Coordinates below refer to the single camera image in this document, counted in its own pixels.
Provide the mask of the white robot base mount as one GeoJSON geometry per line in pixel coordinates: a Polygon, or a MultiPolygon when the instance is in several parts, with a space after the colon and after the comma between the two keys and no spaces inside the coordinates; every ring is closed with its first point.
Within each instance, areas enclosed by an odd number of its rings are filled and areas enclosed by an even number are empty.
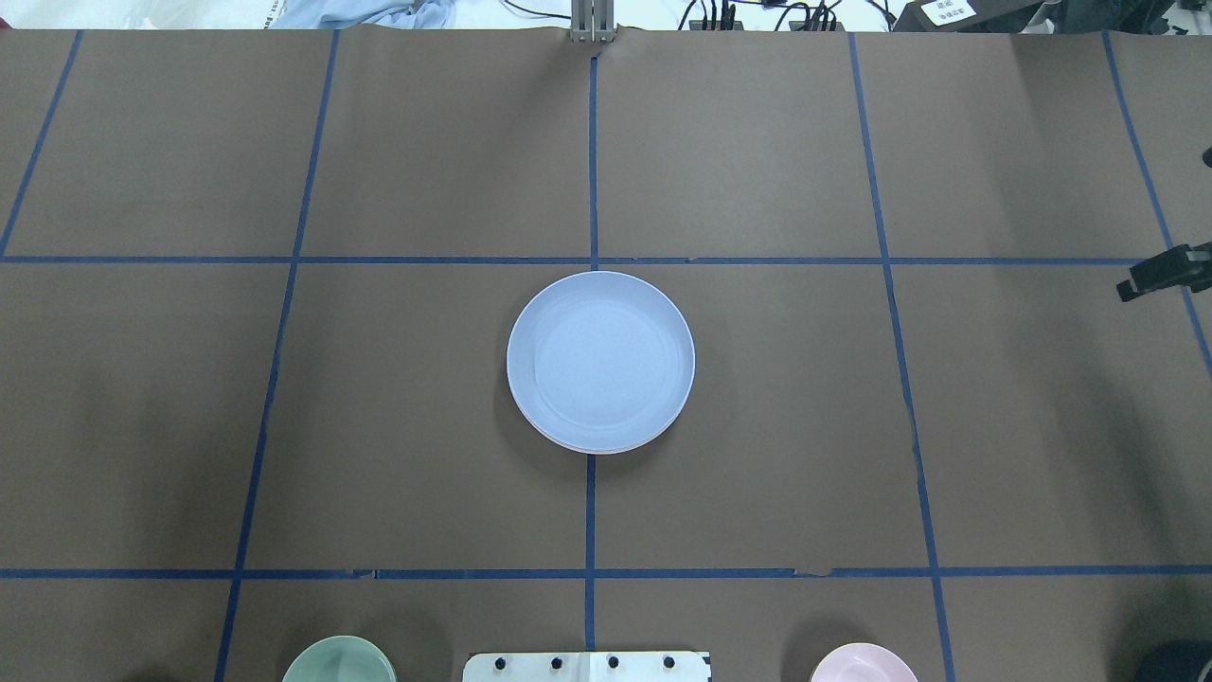
{"type": "Polygon", "coordinates": [[[710,681],[708,653],[693,651],[481,653],[463,681],[710,681]]]}

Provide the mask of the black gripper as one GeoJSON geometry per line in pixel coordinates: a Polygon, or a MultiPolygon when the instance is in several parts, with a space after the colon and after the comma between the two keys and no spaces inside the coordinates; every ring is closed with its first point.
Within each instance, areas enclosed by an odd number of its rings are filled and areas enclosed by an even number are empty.
{"type": "Polygon", "coordinates": [[[1211,242],[1176,245],[1138,263],[1134,280],[1125,279],[1116,285],[1122,302],[1166,288],[1187,288],[1191,293],[1211,288],[1211,242]]]}

